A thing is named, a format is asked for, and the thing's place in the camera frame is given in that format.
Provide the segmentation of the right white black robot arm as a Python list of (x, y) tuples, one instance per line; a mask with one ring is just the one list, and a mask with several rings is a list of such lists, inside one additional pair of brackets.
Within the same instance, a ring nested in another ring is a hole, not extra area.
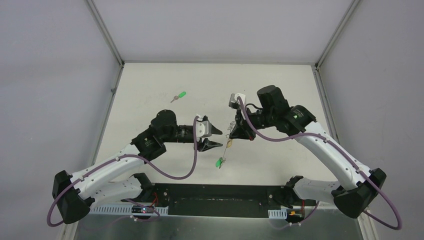
[(231, 94), (228, 105), (236, 115), (229, 138), (253, 141), (259, 130), (274, 127), (308, 149), (336, 177), (336, 181), (321, 181), (293, 176), (273, 194), (273, 201), (290, 209), (302, 200), (333, 203), (346, 216), (357, 218), (378, 195), (386, 173), (355, 159), (304, 106), (290, 106), (279, 87), (265, 86), (256, 94), (261, 107), (255, 112), (248, 109), (244, 94)]

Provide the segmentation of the large wire keyring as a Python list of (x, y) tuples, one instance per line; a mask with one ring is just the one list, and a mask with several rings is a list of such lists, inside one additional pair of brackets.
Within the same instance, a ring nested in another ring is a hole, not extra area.
[(228, 131), (228, 133), (227, 133), (227, 135), (226, 135), (226, 145), (225, 145), (225, 149), (224, 149), (224, 152), (223, 152), (223, 154), (222, 154), (222, 160), (225, 162), (226, 161), (226, 158), (225, 158), (225, 155), (226, 155), (226, 151), (227, 151), (227, 149), (228, 148), (230, 148), (231, 147), (231, 145), (232, 145), (232, 139), (230, 139), (230, 133), (232, 132), (232, 130), (233, 130), (233, 128), (235, 127), (235, 125), (236, 125), (236, 121), (235, 120), (233, 120), (233, 121), (231, 121), (230, 123), (229, 123), (229, 127), (227, 128), (227, 131)]

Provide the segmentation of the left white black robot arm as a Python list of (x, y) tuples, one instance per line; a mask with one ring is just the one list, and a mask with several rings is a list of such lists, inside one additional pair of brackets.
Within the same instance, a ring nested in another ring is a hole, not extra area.
[[(209, 140), (212, 135), (222, 135), (222, 131), (206, 115), (197, 115), (190, 125), (179, 125), (172, 110), (159, 111), (145, 131), (109, 159), (74, 173), (62, 170), (54, 176), (53, 203), (46, 218), (48, 226), (78, 222), (91, 209), (119, 200), (137, 198), (143, 203), (149, 201), (153, 189), (144, 173), (135, 173), (121, 181), (114, 179), (143, 164), (169, 179), (187, 179), (195, 170), (199, 152), (222, 146)], [(193, 145), (194, 157), (189, 173), (172, 176), (152, 164), (152, 160), (166, 152), (166, 143)]]

